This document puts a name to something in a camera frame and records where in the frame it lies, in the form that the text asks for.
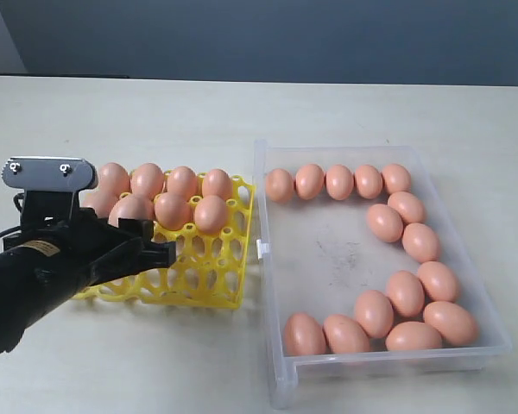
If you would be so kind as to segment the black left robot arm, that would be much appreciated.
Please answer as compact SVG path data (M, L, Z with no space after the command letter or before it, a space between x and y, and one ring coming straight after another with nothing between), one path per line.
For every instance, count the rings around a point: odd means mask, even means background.
M90 209L38 229L3 238L0 253L0 354L10 352L26 328L85 288L169 268L173 241L156 243L149 220L112 226Z

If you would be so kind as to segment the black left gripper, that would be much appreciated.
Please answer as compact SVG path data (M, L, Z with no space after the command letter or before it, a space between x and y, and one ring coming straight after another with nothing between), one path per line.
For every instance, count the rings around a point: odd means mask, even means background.
M153 236L151 220L118 218L115 227L84 209L4 237L3 281L34 302L64 302L88 286L171 267L176 242Z

